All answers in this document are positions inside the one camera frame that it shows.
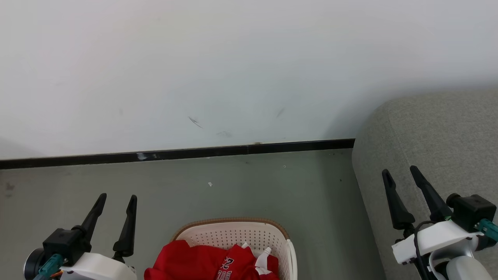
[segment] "basket rim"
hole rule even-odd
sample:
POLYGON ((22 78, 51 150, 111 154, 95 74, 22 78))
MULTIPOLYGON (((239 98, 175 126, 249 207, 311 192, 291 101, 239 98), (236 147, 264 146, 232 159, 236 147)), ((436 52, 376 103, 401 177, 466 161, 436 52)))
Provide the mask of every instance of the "basket rim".
POLYGON ((188 223, 181 227, 175 235, 173 235, 173 238, 171 238, 170 242, 175 241, 180 234, 182 234, 184 231, 186 231, 189 228, 197 227, 197 226, 204 226, 204 225, 210 225, 210 224, 221 224, 221 223, 237 223, 237 222, 246 222, 246 223, 264 223, 264 224, 270 224, 276 228, 283 234, 285 239, 290 239, 289 234, 287 231, 282 227, 280 224, 277 222, 270 220, 270 219, 265 219, 265 218, 250 218, 250 217, 239 217, 239 218, 218 218, 218 219, 208 219, 208 220, 201 220, 201 221, 196 221, 192 223, 188 223))

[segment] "gray floor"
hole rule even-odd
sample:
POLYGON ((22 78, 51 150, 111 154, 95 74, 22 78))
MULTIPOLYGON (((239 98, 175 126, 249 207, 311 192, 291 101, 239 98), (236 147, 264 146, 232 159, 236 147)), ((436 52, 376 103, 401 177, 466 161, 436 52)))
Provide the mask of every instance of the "gray floor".
POLYGON ((29 253, 56 228, 80 224, 102 192, 108 198, 92 252, 112 256, 136 194, 135 255, 127 264, 139 279, 182 225, 237 216, 284 226, 302 280, 385 279, 350 149, 2 170, 0 186, 3 279, 22 279, 29 253))

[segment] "white wall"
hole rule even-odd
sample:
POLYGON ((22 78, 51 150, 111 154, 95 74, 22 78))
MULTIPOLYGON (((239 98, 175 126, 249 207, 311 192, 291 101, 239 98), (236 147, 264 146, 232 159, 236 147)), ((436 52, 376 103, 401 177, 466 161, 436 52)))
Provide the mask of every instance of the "white wall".
POLYGON ((354 138, 498 78, 496 0, 4 0, 0 35, 1 159, 354 138))

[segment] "gray sofa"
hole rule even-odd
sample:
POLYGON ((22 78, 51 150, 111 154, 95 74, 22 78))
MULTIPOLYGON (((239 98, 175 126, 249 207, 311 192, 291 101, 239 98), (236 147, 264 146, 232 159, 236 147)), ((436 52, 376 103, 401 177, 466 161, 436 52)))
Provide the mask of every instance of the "gray sofa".
MULTIPOLYGON (((353 167, 388 280, 420 279, 414 265, 399 265, 392 254, 402 232, 392 228, 381 177, 387 168, 415 224, 429 220, 410 165, 418 166, 444 200, 453 192, 479 194, 498 205, 498 90, 392 100, 359 132, 353 167)), ((498 245, 475 256, 498 279, 498 245)))

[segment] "baseboard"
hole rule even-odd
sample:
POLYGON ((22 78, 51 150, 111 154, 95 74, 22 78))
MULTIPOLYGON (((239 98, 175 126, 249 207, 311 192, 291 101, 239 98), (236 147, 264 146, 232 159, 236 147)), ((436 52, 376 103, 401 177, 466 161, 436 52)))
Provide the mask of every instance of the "baseboard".
POLYGON ((81 164, 121 163, 136 161, 153 161, 222 155, 257 154, 271 152, 288 152, 304 150, 324 150, 353 148, 354 139, 322 140, 307 142, 287 142, 273 144, 251 144, 242 146, 225 146, 179 150, 159 150, 143 152, 108 153, 63 157, 44 157, 0 160, 0 169, 30 167, 65 166, 81 164))

